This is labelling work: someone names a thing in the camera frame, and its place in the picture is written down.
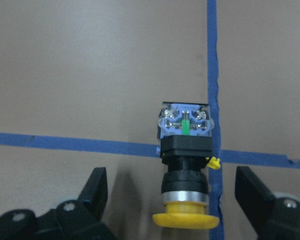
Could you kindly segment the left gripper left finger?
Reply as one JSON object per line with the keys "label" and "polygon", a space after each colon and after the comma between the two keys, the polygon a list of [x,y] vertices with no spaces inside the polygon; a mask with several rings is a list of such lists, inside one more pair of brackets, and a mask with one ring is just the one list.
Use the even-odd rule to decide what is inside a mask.
{"label": "left gripper left finger", "polygon": [[78,198],[65,200],[41,216],[30,209],[2,214],[0,240],[115,240],[102,222],[107,200],[107,171],[96,167]]}

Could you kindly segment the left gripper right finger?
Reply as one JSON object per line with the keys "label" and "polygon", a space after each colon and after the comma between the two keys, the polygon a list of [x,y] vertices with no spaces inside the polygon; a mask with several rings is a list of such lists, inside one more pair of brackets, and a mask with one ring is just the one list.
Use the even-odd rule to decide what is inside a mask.
{"label": "left gripper right finger", "polygon": [[258,240],[300,240],[300,201],[275,194],[248,166],[238,166],[235,198]]}

